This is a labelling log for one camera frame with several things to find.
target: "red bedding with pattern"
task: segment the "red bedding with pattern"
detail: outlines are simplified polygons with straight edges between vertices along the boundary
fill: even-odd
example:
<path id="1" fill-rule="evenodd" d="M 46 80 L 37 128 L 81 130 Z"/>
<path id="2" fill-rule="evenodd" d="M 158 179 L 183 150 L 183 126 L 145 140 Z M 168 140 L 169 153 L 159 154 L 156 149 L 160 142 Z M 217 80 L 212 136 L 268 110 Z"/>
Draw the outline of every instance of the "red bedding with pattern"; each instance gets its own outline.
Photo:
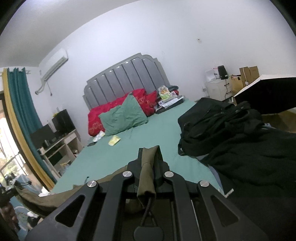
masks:
<path id="1" fill-rule="evenodd" d="M 133 96 L 138 101 L 141 106 L 143 112 L 146 116 L 151 116 L 154 114 L 154 106 L 156 105 L 156 91 L 153 91 L 151 94 L 147 95 L 145 89 L 137 89 L 132 91 Z M 88 114 L 89 119 L 89 135 L 96 136 L 100 131 L 105 131 L 103 124 L 99 118 L 101 113 L 108 112 L 110 109 L 115 106 L 121 105 L 128 94 L 121 98 L 117 98 L 116 100 L 109 102 L 104 105 L 97 106 L 92 108 Z"/>

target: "white cabinet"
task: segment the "white cabinet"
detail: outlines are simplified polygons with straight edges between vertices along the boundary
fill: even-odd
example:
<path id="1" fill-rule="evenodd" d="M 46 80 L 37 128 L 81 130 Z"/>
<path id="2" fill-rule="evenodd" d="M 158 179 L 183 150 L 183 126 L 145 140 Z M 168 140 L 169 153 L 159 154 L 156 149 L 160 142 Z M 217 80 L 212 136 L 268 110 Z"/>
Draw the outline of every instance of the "white cabinet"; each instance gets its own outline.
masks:
<path id="1" fill-rule="evenodd" d="M 54 147 L 56 147 L 56 150 L 53 152 L 49 152 Z M 48 169 L 51 171 L 55 179 L 58 180 L 61 177 L 59 173 L 59 171 L 62 169 L 61 164 L 71 164 L 76 158 L 76 154 L 73 154 L 72 150 L 77 150 L 78 153 L 80 153 L 82 149 L 83 146 L 81 145 L 77 137 L 76 130 L 74 130 L 65 137 L 61 138 L 59 141 L 57 141 L 45 152 L 43 152 L 42 157 Z M 53 166 L 49 161 L 49 158 L 51 158 L 57 152 L 60 152 L 63 158 Z"/>
<path id="2" fill-rule="evenodd" d="M 230 78 L 226 80 L 213 80 L 211 82 L 206 82 L 207 91 L 210 98 L 216 100 L 225 100 L 231 97 L 231 82 Z"/>

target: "metal screw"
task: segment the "metal screw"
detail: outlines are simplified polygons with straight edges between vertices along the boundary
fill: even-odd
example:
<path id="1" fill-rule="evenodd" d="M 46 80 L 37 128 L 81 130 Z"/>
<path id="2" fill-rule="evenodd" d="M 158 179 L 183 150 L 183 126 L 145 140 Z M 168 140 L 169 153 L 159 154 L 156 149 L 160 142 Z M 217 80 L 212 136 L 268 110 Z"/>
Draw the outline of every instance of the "metal screw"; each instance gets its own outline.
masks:
<path id="1" fill-rule="evenodd" d="M 87 182 L 87 186 L 88 186 L 89 188 L 93 188 L 93 187 L 95 187 L 95 186 L 96 186 L 96 181 L 94 181 L 94 180 L 88 181 L 88 182 Z"/>
<path id="2" fill-rule="evenodd" d="M 132 175 L 132 172 L 131 171 L 125 171 L 125 172 L 122 173 L 122 175 L 124 177 L 130 177 Z"/>
<path id="3" fill-rule="evenodd" d="M 208 181 L 200 181 L 200 185 L 204 188 L 209 186 L 209 182 Z"/>
<path id="4" fill-rule="evenodd" d="M 172 177 L 173 175 L 174 175 L 174 173 L 171 171 L 165 172 L 166 177 Z"/>

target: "black bag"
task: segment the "black bag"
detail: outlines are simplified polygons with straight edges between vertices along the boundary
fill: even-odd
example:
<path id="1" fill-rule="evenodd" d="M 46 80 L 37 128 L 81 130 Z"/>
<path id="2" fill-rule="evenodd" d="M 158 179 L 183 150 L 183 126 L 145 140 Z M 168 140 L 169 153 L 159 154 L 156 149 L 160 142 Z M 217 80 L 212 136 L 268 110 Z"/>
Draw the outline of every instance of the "black bag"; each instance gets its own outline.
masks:
<path id="1" fill-rule="evenodd" d="M 248 102 L 235 106 L 226 102 L 201 98 L 178 119 L 181 139 L 178 153 L 181 156 L 208 154 L 221 142 L 237 133 L 252 133 L 264 125 L 260 113 Z"/>

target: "gray upholstered headboard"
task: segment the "gray upholstered headboard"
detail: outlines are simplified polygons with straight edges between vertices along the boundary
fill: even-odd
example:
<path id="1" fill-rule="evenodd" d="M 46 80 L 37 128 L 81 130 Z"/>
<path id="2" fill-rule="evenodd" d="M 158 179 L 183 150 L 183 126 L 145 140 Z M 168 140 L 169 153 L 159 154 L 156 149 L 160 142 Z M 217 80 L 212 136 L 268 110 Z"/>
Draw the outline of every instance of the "gray upholstered headboard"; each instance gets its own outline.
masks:
<path id="1" fill-rule="evenodd" d="M 156 58 L 135 54 L 92 77 L 84 88 L 83 98 L 89 109 L 111 102 L 132 90 L 145 88 L 150 94 L 168 78 Z"/>

